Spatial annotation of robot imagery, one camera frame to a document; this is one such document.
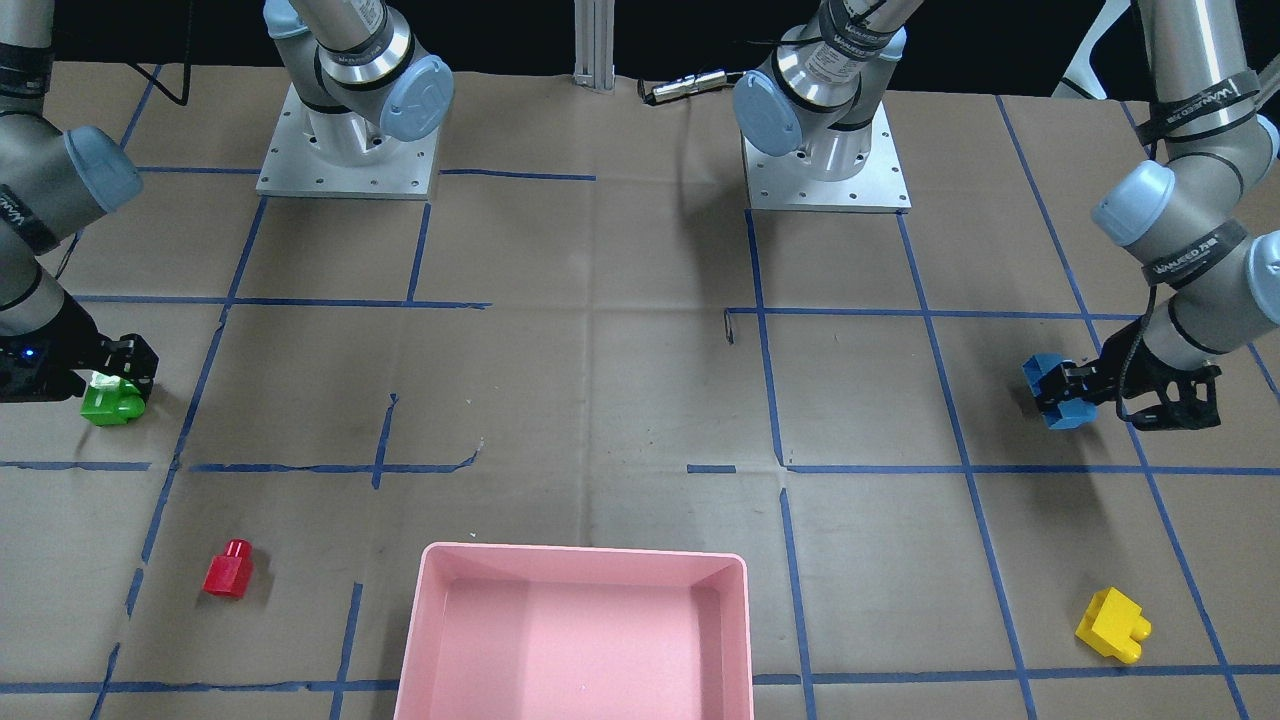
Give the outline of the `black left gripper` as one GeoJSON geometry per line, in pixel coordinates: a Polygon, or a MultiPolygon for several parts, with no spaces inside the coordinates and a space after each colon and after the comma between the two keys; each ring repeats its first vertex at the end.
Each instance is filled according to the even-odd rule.
{"type": "Polygon", "coordinates": [[[1097,416],[1098,404],[1133,400],[1153,393],[1157,404],[1117,418],[1138,430],[1199,430],[1219,427],[1213,364],[1194,370],[1172,368],[1158,360],[1139,338],[1138,325],[1125,325],[1105,343],[1094,363],[1051,363],[1041,368],[1036,405],[1046,416],[1097,416]],[[1094,393],[1084,397],[1050,393],[1094,393]]]}

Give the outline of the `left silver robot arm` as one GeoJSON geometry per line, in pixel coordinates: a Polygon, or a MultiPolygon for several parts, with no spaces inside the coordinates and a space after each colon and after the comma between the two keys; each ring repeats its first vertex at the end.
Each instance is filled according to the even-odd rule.
{"type": "Polygon", "coordinates": [[[192,462],[349,462],[485,439],[605,455],[731,454],[777,432],[790,462],[887,462],[950,429],[913,261],[986,423],[1061,445],[1020,373],[1039,341],[1087,355],[1019,151],[1080,245],[1085,295],[1137,272],[1085,227],[1137,161],[1111,104],[891,94],[913,210],[781,211],[750,190],[727,91],[646,105],[562,79],[462,76],[444,172],[410,245],[404,204],[268,202],[220,328],[192,462]]]}

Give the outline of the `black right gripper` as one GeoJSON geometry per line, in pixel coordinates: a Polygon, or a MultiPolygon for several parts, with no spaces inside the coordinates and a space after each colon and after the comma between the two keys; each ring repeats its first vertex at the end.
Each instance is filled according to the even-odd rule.
{"type": "Polygon", "coordinates": [[[33,329],[1,333],[1,401],[59,402],[84,393],[78,370],[96,370],[88,383],[90,406],[145,406],[159,357],[141,334],[111,340],[72,297],[33,329]]]}

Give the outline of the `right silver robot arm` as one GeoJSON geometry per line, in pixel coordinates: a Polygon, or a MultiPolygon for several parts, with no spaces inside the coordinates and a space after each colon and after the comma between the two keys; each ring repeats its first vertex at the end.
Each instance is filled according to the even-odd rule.
{"type": "MultiPolygon", "coordinates": [[[[291,76],[257,190],[274,197],[422,199],[454,97],[451,68],[383,1],[268,1],[268,32],[291,76]]],[[[40,258],[118,211],[143,183],[100,128],[44,115],[54,5],[3,4],[3,401],[79,397],[91,413],[138,416],[157,356],[138,334],[111,340],[40,258]]]]}

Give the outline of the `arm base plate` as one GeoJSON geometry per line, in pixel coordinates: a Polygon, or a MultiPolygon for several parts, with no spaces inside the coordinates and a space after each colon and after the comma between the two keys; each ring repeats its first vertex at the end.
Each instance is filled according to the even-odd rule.
{"type": "Polygon", "coordinates": [[[913,206],[883,104],[869,126],[826,129],[786,156],[746,138],[741,145],[753,210],[893,214],[913,206]]]}
{"type": "Polygon", "coordinates": [[[403,142],[353,113],[325,114],[287,91],[256,183],[261,196],[428,201],[442,129],[403,142]]]}

